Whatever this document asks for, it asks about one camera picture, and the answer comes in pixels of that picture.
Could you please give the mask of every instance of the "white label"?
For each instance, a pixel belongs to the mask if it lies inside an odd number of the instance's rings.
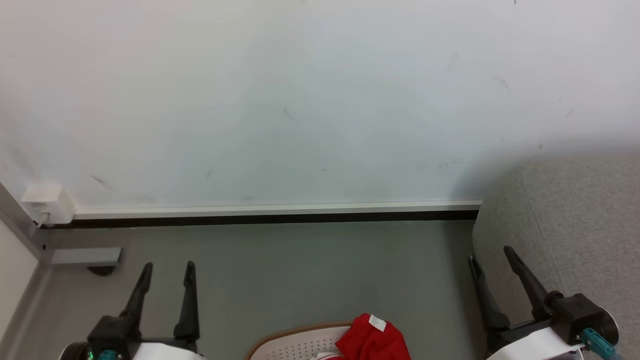
[[[373,327],[375,327],[376,329],[382,332],[384,332],[385,328],[387,327],[386,321],[380,320],[379,318],[376,318],[373,315],[371,315],[371,317],[369,318],[369,324],[373,325]]]

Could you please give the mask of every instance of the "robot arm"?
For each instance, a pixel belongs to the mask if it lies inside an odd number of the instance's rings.
[[[119,316],[103,316],[87,342],[72,343],[60,360],[204,360],[198,355],[200,338],[196,268],[192,261],[184,275],[184,298],[180,320],[172,338],[143,338],[140,318],[151,285],[153,264],[147,263],[125,309]]]
[[[511,325],[489,292],[479,263],[469,256],[489,360],[577,360],[582,359],[583,349],[613,359],[611,344],[618,343],[618,327],[605,309],[581,293],[564,297],[559,291],[547,292],[513,248],[505,246],[504,253],[527,292],[533,320]]]

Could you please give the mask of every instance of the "perforated basket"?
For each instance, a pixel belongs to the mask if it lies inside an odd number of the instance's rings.
[[[258,341],[244,360],[309,360],[319,352],[336,352],[335,342],[351,322],[329,322],[277,332]]]

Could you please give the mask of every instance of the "brown basket rim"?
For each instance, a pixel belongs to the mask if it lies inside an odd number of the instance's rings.
[[[271,335],[265,336],[264,338],[258,340],[258,342],[256,342],[251,349],[249,349],[249,352],[247,353],[247,355],[244,357],[244,360],[250,360],[253,355],[255,354],[256,351],[258,351],[258,349],[263,346],[264,344],[268,343],[269,341],[273,341],[273,340],[277,340],[280,338],[284,338],[286,336],[290,336],[290,335],[295,335],[295,334],[299,334],[301,332],[307,332],[307,331],[313,331],[313,330],[321,330],[321,329],[329,329],[331,327],[351,327],[351,324],[353,322],[321,322],[321,323],[316,323],[314,325],[307,325],[307,326],[301,326],[301,327],[296,327],[293,329],[289,329],[289,330],[285,330],[285,331],[280,331],[280,332],[275,332]]]

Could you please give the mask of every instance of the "black baseboard strip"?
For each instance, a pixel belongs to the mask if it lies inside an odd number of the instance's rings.
[[[341,213],[303,215],[238,215],[231,217],[171,217],[73,220],[41,229],[109,229],[114,227],[282,224],[300,222],[357,222],[399,220],[475,220],[477,210],[405,211],[398,213]]]

